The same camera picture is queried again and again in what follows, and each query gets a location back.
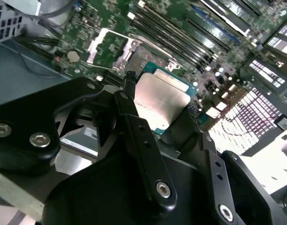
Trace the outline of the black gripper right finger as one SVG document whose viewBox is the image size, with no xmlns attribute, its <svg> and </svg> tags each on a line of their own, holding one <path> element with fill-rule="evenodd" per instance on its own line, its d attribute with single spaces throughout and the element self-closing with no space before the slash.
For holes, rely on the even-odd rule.
<svg viewBox="0 0 287 225">
<path fill-rule="evenodd" d="M 185 106 L 169 126 L 179 159 L 193 165 L 206 190 L 203 200 L 218 225 L 282 225 L 284 213 L 238 155 L 219 153 Z"/>
</svg>

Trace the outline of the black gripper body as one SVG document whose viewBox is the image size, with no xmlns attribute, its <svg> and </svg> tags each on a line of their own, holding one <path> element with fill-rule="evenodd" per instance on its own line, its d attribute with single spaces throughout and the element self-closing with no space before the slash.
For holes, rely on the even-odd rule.
<svg viewBox="0 0 287 225">
<path fill-rule="evenodd" d="M 50 193 L 46 225 L 216 225 L 198 171 L 163 156 L 177 205 L 159 216 L 149 204 L 139 171 L 127 153 L 116 153 L 68 177 Z"/>
</svg>

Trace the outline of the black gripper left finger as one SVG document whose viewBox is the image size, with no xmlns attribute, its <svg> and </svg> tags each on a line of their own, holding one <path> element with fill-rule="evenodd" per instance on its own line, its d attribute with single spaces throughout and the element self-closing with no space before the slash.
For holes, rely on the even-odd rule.
<svg viewBox="0 0 287 225">
<path fill-rule="evenodd" d="M 149 204 L 156 213 L 171 212 L 177 193 L 152 131 L 136 110 L 135 87 L 132 71 L 114 92 L 79 77 L 0 105 L 0 169 L 43 174 L 54 164 L 62 137 L 93 125 L 97 162 L 127 153 L 138 168 Z"/>
</svg>

